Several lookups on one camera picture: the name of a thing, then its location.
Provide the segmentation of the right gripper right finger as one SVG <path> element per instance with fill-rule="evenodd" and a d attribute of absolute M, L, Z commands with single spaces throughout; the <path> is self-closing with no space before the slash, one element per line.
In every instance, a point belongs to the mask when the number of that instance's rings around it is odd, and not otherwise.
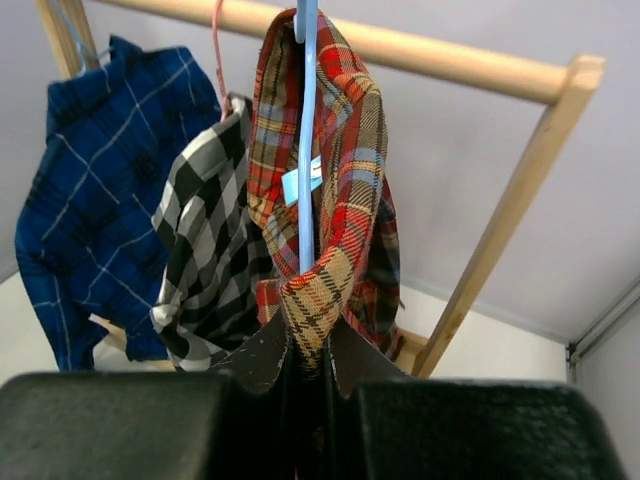
<path fill-rule="evenodd" d="M 548 382 L 425 380 L 347 324 L 324 345 L 332 479 L 623 479 L 600 415 Z"/>

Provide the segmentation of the red brown plaid shirt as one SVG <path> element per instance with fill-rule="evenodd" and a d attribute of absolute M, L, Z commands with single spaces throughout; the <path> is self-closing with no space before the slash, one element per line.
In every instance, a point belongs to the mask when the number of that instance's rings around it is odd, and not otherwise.
<path fill-rule="evenodd" d="M 257 285 L 262 323 L 281 315 L 315 376 L 334 324 L 345 320 L 385 356 L 402 340 L 396 212 L 385 175 L 388 132 L 381 92 L 358 55 L 325 16 L 317 22 L 313 152 L 322 182 L 313 194 L 317 260 L 299 270 L 298 210 L 284 200 L 283 176 L 298 164 L 304 84 L 294 13 L 281 12 L 264 38 L 256 71 L 249 145 L 248 208 L 275 275 Z"/>

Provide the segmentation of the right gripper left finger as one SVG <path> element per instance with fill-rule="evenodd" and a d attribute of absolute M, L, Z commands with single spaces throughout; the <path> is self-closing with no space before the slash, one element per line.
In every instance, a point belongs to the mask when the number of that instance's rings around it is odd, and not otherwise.
<path fill-rule="evenodd" d="M 290 479 L 292 356 L 274 319 L 205 372 L 15 377 L 1 389 L 1 475 Z"/>

